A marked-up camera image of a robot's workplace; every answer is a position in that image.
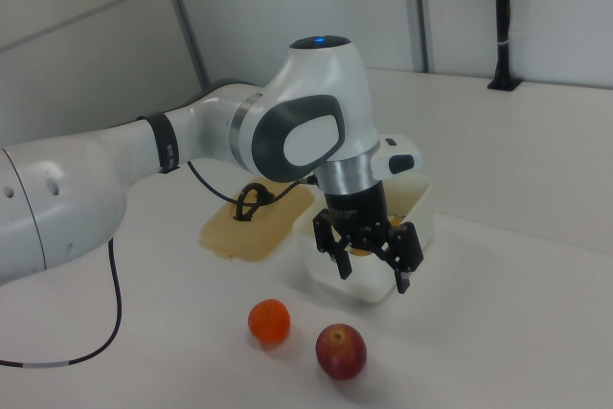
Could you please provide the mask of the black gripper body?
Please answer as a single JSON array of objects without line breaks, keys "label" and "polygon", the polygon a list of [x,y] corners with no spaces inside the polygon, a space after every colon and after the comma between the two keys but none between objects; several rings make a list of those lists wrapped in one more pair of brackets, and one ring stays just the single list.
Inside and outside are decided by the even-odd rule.
[{"label": "black gripper body", "polygon": [[387,242],[391,224],[382,182],[358,193],[326,193],[325,200],[325,221],[348,245],[371,250]]}]

